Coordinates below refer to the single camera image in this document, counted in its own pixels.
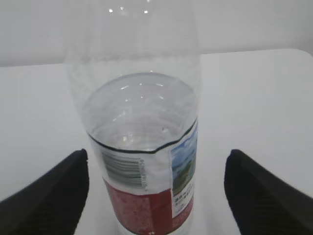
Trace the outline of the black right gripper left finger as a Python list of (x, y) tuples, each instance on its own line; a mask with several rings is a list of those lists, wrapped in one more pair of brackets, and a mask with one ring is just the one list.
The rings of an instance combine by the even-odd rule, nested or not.
[(73, 235), (89, 193), (88, 155), (74, 151), (0, 203), (2, 235)]

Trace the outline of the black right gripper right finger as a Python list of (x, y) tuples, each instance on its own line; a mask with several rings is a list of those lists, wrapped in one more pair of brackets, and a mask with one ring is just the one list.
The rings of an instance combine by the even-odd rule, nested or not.
[(224, 191), (242, 235), (313, 233), (313, 199), (239, 149), (226, 160)]

